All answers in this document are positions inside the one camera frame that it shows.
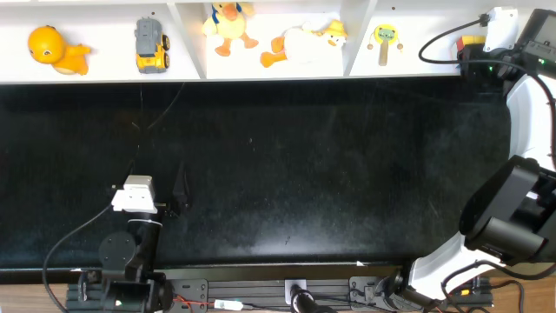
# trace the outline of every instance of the duck with blue vest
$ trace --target duck with blue vest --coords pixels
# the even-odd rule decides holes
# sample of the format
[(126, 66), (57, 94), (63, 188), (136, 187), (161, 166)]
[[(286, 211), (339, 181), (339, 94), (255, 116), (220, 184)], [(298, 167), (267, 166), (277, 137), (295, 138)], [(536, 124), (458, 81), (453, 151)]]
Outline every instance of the duck with blue vest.
[(245, 33), (247, 22), (244, 16), (254, 13), (250, 3), (212, 3), (212, 14), (202, 26), (202, 33), (206, 36), (218, 34), (224, 38), (222, 46), (215, 49), (223, 57), (230, 55), (229, 48), (234, 39), (243, 40), (246, 49), (254, 48), (259, 42)]

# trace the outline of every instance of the stuffed animal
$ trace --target stuffed animal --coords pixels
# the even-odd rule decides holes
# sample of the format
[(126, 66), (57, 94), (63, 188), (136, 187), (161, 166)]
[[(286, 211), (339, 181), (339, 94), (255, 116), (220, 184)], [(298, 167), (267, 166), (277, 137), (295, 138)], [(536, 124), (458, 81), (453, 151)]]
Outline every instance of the stuffed animal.
[(69, 45), (52, 26), (39, 27), (29, 35), (29, 52), (39, 63), (52, 64), (62, 74), (85, 75), (89, 71), (85, 55), (90, 48)]
[(309, 63), (326, 59), (330, 50), (341, 49), (348, 34), (344, 25), (338, 20), (322, 32), (311, 30), (307, 24), (286, 31), (283, 37), (272, 40), (272, 52), (261, 54), (262, 66), (268, 68), (272, 64), (284, 60), (296, 63)]
[(237, 38), (243, 40), (246, 49), (254, 48), (259, 42), (245, 33), (247, 22), (243, 16), (252, 16), (254, 13), (249, 3), (212, 3), (212, 15), (202, 26), (202, 33), (206, 36), (218, 34), (224, 38), (222, 46), (215, 49), (223, 57), (229, 56), (232, 40)]

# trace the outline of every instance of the black tabletop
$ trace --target black tabletop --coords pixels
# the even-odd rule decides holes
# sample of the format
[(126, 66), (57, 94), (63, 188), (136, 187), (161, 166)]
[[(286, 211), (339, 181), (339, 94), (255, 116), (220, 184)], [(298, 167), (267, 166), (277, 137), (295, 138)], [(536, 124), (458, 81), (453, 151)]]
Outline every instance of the black tabletop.
[[(499, 97), (457, 77), (0, 87), (0, 268), (38, 268), (110, 201), (131, 160), (167, 195), (187, 167), (190, 212), (165, 220), (159, 267), (388, 261), (457, 232), (508, 157)], [(95, 266), (110, 212), (53, 267)]]

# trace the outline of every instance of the orange plush toy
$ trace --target orange plush toy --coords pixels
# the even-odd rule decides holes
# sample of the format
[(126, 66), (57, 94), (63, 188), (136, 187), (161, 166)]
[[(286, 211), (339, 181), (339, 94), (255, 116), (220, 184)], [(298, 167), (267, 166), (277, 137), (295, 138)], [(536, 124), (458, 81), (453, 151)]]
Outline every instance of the orange plush toy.
[(33, 58), (44, 64), (52, 64), (54, 70), (66, 75), (85, 75), (89, 66), (85, 55), (90, 48), (78, 44), (69, 45), (52, 26), (39, 27), (29, 35), (29, 51)]

